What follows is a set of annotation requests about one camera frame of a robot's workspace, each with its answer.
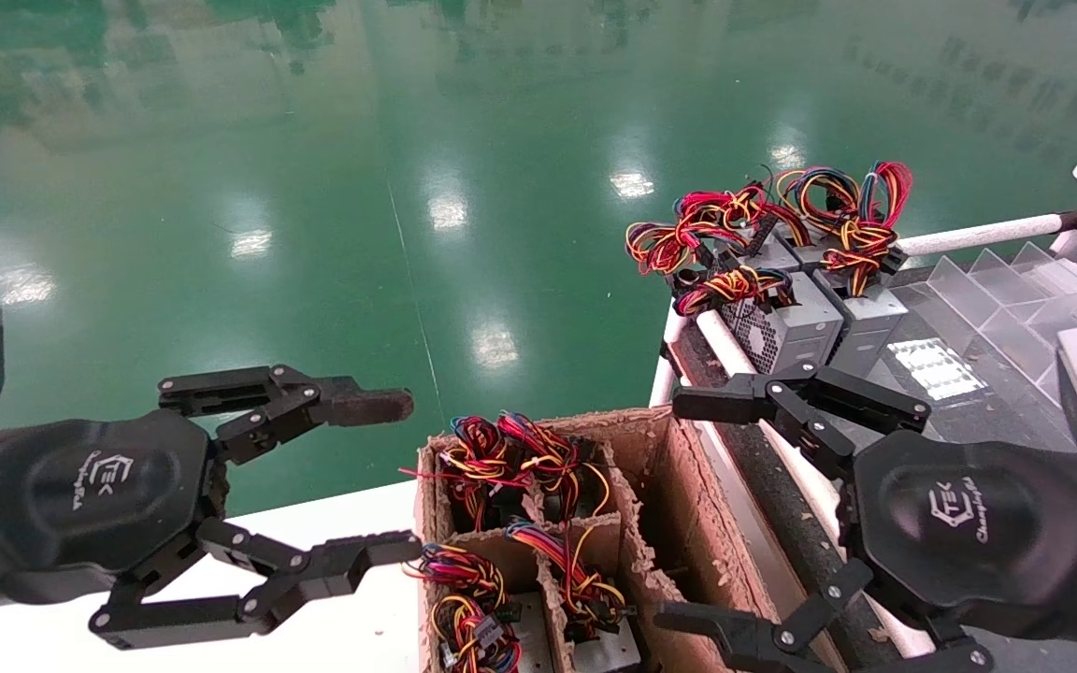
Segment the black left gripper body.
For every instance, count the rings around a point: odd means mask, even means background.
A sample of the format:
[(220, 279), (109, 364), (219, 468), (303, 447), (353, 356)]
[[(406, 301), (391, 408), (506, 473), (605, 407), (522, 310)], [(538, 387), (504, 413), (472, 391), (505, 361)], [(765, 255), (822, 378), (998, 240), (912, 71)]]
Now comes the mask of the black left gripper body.
[(209, 435), (172, 410), (0, 430), (0, 567), (136, 570), (226, 491)]

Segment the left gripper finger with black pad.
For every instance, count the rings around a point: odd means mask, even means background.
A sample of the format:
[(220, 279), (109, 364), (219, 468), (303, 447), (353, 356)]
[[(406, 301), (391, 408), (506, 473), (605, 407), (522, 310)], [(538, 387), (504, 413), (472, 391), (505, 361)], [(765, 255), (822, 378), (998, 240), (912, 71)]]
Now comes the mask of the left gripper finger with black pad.
[[(268, 635), (308, 602), (354, 594), (368, 570), (414, 561), (422, 548), (411, 531), (393, 531), (300, 550), (207, 517), (124, 572), (87, 627), (118, 651)], [(146, 601), (206, 555), (261, 581), (244, 594)]]

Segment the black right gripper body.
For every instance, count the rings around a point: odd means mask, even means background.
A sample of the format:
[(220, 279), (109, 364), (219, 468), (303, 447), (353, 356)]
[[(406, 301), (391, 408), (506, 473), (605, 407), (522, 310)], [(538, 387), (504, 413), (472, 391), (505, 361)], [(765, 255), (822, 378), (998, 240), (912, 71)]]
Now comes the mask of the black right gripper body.
[(1077, 618), (1077, 454), (897, 431), (857, 452), (847, 550), (903, 618)]

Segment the left gripper finger worn pad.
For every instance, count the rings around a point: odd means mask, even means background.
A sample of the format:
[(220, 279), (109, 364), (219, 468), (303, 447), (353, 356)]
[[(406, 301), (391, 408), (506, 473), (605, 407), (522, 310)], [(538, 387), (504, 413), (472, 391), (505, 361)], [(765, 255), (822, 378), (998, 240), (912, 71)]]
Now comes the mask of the left gripper finger worn pad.
[(316, 427), (394, 424), (414, 410), (408, 389), (364, 389), (351, 376), (312, 378), (286, 364), (163, 379), (158, 391), (159, 408), (185, 418), (234, 416), (215, 429), (212, 447), (235, 465)]

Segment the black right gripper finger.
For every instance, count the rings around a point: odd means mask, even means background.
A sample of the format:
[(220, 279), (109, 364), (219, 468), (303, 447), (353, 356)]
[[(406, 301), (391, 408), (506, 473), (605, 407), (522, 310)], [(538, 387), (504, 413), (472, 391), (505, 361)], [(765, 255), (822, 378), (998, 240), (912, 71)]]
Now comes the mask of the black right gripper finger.
[(890, 435), (923, 432), (931, 406), (828, 365), (799, 363), (773, 374), (735, 374), (721, 388), (682, 385), (672, 396), (672, 413), (718, 424), (766, 422), (827, 479), (849, 479), (855, 445), (828, 413)]
[[(873, 583), (871, 567), (850, 561), (830, 575), (820, 591), (807, 597), (785, 623), (745, 609), (714, 608), (699, 602), (663, 602), (653, 623), (661, 629), (712, 640), (723, 664), (747, 672), (833, 672), (805, 651), (847, 606)], [(995, 661), (982, 644), (954, 623), (940, 625), (935, 651), (864, 672), (992, 672)]]

